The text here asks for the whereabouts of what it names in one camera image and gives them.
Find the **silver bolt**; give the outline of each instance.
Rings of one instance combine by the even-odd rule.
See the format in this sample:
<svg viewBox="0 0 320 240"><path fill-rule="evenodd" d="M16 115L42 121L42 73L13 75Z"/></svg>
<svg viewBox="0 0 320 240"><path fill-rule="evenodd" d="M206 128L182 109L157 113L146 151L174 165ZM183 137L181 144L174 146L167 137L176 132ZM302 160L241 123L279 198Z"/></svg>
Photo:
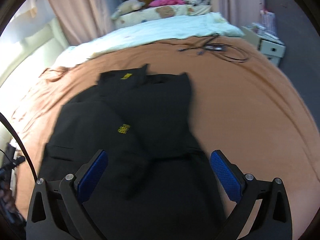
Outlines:
<svg viewBox="0 0 320 240"><path fill-rule="evenodd" d="M279 179L279 178L276 178L276 179L275 179L275 182L276 182L277 184L281 184L281 183L282 183L282 180Z"/></svg>
<svg viewBox="0 0 320 240"><path fill-rule="evenodd" d="M66 176L66 180L72 180L73 179L73 174L68 174Z"/></svg>
<svg viewBox="0 0 320 240"><path fill-rule="evenodd" d="M254 179L254 176L253 176L252 174L248 173L248 174L245 175L245 178L246 178L247 180L253 180L253 179Z"/></svg>
<svg viewBox="0 0 320 240"><path fill-rule="evenodd" d="M37 180L37 184L39 184L39 185L42 184L43 182L44 182L44 179L42 179L42 178Z"/></svg>

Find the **white nightstand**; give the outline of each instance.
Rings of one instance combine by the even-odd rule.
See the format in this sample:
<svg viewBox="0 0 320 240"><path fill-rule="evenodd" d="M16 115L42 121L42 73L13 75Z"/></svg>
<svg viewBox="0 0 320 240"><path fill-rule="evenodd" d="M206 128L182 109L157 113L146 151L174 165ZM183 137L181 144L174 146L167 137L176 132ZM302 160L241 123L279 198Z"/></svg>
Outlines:
<svg viewBox="0 0 320 240"><path fill-rule="evenodd" d="M248 27L241 27L245 36L242 37L247 42L256 47L268 60L274 65L278 66L280 59L283 58L285 52L285 45L280 40L275 40L267 35L258 35Z"/></svg>

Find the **floor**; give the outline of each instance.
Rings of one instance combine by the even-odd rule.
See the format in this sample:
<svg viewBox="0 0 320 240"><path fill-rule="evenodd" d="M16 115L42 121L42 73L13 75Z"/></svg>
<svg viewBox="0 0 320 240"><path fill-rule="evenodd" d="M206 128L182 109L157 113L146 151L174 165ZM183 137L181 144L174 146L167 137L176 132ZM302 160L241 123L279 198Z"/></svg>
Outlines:
<svg viewBox="0 0 320 240"><path fill-rule="evenodd" d="M265 0L276 14L286 52L279 68L291 80L320 128L320 36L293 0Z"/></svg>

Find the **black wire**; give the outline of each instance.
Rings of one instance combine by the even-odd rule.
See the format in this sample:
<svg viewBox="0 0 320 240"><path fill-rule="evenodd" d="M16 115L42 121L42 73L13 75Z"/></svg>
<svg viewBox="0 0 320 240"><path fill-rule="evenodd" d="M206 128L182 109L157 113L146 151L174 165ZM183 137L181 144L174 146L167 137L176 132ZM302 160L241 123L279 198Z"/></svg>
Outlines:
<svg viewBox="0 0 320 240"><path fill-rule="evenodd" d="M32 175L33 175L33 179L35 180L35 182L37 181L37 173L36 173L36 170L32 164L32 161L27 153L27 150L26 148L24 147L21 139L19 138L17 132L14 130L14 128L11 126L11 124L9 123L9 121L4 117L3 114L0 113L0 121L1 123L6 127L6 129L11 133L11 135L14 137L14 139L17 141L18 145L20 146L20 149L23 153L23 155L25 156L29 166L30 166L30 169L31 169L31 172L32 172Z"/></svg>
<svg viewBox="0 0 320 240"><path fill-rule="evenodd" d="M0 151L7 157L7 159L8 159L9 161L12 161L12 160L10 160L10 158L7 156L7 154L6 154L3 150L0 149Z"/></svg>
<svg viewBox="0 0 320 240"><path fill-rule="evenodd" d="M225 60L225 61L228 61L228 62L233 62L233 63L244 63L246 61L248 61L249 59L249 55L246 51L244 51L243 49L240 49L236 46L233 46L233 45L230 45L230 44L225 44L225 43L210 43L211 41L213 41L214 39L218 38L220 35L215 35L211 38L209 38L208 41L206 41L202 46L200 47L192 47L192 48L187 48L187 49L178 49L177 51L185 51L185 50L189 50L189 49L202 49L202 51L198 52L197 54L198 55L202 55L204 54L204 52L207 50L207 51L210 51L212 54L214 54L215 56L219 57L220 59L222 60ZM231 48L231 49L234 49L236 51L238 51L242 56L243 58L233 58L233 57L229 57L227 55L221 55L220 53L224 52L224 51L213 51L213 50L210 50L210 49L207 49L205 48L206 46L208 45L214 45L214 46L221 46L221 47L226 47L226 48Z"/></svg>

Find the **blue gripper pad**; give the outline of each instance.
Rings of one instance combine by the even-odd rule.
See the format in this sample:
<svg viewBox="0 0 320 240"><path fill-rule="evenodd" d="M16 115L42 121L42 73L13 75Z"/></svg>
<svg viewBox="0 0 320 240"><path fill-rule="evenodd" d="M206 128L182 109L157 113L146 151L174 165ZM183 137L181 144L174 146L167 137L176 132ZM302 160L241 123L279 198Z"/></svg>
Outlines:
<svg viewBox="0 0 320 240"><path fill-rule="evenodd" d="M221 182L229 199L239 203L242 197L241 184L217 151L212 152L210 156L210 165Z"/></svg>
<svg viewBox="0 0 320 240"><path fill-rule="evenodd" d="M80 203L89 200L107 166L108 155L101 151L77 186L77 199Z"/></svg>

